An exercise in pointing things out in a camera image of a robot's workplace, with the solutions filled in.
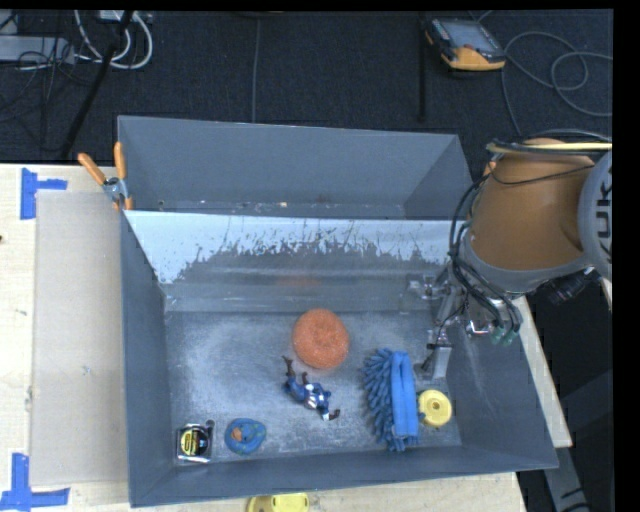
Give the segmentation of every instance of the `bin floor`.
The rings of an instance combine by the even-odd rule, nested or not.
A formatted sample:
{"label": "bin floor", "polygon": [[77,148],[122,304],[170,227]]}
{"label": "bin floor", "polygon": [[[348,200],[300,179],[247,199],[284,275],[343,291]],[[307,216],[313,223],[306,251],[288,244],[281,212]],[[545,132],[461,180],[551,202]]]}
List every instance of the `bin floor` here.
{"label": "bin floor", "polygon": [[[342,365],[332,370],[311,368],[295,356],[290,336],[298,316],[167,314],[172,426],[177,431],[186,423],[212,419],[214,462],[386,449],[373,434],[360,368],[367,356],[384,347],[407,351],[414,368],[419,366],[427,354],[429,315],[424,311],[341,314],[350,350]],[[339,418],[323,421],[283,391],[283,355],[294,360],[299,378],[307,371],[311,382],[331,391],[330,410],[340,409]],[[417,392],[427,388],[449,392],[446,382],[429,382],[422,372],[414,373]],[[224,443],[224,431],[236,418],[266,426],[265,441],[251,455],[237,455]],[[460,444],[455,416],[440,429],[420,426],[420,446]]]}

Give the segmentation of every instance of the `yellow object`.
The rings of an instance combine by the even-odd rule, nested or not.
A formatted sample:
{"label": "yellow object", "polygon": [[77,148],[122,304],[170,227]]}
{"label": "yellow object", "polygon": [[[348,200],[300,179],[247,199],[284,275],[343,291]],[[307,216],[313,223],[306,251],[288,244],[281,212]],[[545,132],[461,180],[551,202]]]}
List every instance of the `yellow object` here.
{"label": "yellow object", "polygon": [[437,389],[427,389],[420,393],[418,405],[424,413],[422,421],[432,427],[441,427],[451,419],[451,402]]}
{"label": "yellow object", "polygon": [[307,512],[309,497],[304,492],[256,496],[249,500],[247,512]]}

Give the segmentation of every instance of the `orange sponge ball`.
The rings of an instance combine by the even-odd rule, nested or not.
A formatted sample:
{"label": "orange sponge ball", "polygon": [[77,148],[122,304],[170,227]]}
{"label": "orange sponge ball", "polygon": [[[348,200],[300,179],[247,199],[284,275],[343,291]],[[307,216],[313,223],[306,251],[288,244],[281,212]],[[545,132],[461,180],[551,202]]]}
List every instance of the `orange sponge ball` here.
{"label": "orange sponge ball", "polygon": [[314,368],[334,368],[349,352],[349,333],[342,320],[328,309],[310,309],[293,326],[293,348]]}

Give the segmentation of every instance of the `orange clamp handle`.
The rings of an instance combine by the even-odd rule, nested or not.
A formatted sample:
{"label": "orange clamp handle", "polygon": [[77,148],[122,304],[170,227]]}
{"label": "orange clamp handle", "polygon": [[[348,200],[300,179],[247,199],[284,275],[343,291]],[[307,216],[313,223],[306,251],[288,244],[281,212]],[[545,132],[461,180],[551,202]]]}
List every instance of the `orange clamp handle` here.
{"label": "orange clamp handle", "polygon": [[107,181],[106,176],[89,155],[86,153],[78,153],[78,162],[91,174],[91,177],[98,185],[102,186],[105,184]]}
{"label": "orange clamp handle", "polygon": [[116,164],[118,178],[123,180],[127,177],[127,166],[124,161],[124,153],[122,152],[122,142],[116,142],[113,146],[113,159]]}

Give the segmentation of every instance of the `blue brush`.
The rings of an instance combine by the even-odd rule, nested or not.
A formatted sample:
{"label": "blue brush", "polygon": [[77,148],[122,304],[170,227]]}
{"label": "blue brush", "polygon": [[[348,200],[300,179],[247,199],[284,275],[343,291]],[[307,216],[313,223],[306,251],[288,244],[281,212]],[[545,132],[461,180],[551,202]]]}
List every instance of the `blue brush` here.
{"label": "blue brush", "polygon": [[418,404],[411,361],[406,352],[379,349],[365,359],[364,388],[378,442],[402,452],[418,443]]}

